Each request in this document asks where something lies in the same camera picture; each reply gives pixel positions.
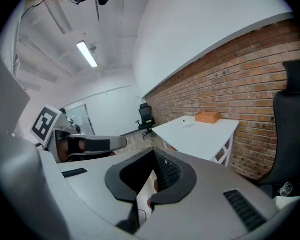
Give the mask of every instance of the black office chair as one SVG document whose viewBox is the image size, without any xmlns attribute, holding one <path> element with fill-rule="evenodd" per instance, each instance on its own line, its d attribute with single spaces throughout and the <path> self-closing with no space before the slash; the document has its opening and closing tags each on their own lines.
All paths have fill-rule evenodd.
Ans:
<svg viewBox="0 0 300 240">
<path fill-rule="evenodd" d="M 147 129 L 146 132 L 142 134 L 143 139 L 149 134 L 153 133 L 152 128 L 154 127 L 155 124 L 155 119 L 152 116 L 152 107 L 149 106 L 147 103 L 144 103 L 140 105 L 139 113 L 141 116 L 141 121 L 142 124 L 140 124 L 140 120 L 136 121 L 136 123 L 139 124 L 139 130 L 145 130 Z"/>
<path fill-rule="evenodd" d="M 283 63 L 287 88 L 273 100 L 277 131 L 276 156 L 271 171 L 253 182 L 270 197 L 275 197 L 285 183 L 300 195 L 300 60 Z"/>
</svg>

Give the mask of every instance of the brown box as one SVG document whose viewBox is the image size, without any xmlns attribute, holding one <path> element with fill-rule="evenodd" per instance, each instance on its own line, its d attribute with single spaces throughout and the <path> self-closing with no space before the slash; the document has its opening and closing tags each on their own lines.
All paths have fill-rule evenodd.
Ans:
<svg viewBox="0 0 300 240">
<path fill-rule="evenodd" d="M 201 112 L 194 116 L 196 122 L 215 124 L 220 119 L 218 112 Z"/>
</svg>

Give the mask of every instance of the brick wall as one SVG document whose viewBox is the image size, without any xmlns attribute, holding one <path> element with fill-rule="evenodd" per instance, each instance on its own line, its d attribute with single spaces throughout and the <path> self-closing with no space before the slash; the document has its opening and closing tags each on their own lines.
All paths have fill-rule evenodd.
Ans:
<svg viewBox="0 0 300 240">
<path fill-rule="evenodd" d="M 293 20 L 278 22 L 213 50 L 158 86 L 146 101 L 158 125 L 202 111 L 240 120 L 230 166 L 258 179 L 276 156 L 273 98 L 286 88 L 282 62 L 298 59 L 299 28 Z"/>
</svg>

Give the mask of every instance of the wooden floor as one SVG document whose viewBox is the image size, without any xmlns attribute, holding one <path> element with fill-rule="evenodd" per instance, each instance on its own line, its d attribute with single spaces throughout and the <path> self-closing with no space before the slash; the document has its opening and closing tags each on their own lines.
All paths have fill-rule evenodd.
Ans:
<svg viewBox="0 0 300 240">
<path fill-rule="evenodd" d="M 123 148 L 116 150 L 115 153 L 117 155 L 122 154 L 131 154 L 131 153 L 138 153 L 147 148 L 159 147 L 164 148 L 163 140 L 157 136 L 155 133 L 149 133 L 144 139 L 142 137 L 142 133 L 144 131 L 140 130 L 130 135 L 125 136 L 128 141 L 128 145 Z"/>
</svg>

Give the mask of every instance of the ceiling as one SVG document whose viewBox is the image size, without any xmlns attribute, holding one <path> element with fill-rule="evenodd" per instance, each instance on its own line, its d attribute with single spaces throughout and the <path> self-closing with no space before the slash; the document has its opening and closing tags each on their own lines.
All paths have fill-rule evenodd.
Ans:
<svg viewBox="0 0 300 240">
<path fill-rule="evenodd" d="M 148 0 L 94 0 L 80 5 L 46 1 L 20 25 L 17 79 L 26 90 L 42 92 L 95 70 L 132 68 L 139 25 Z M 85 41 L 99 67 L 92 68 L 76 44 Z"/>
</svg>

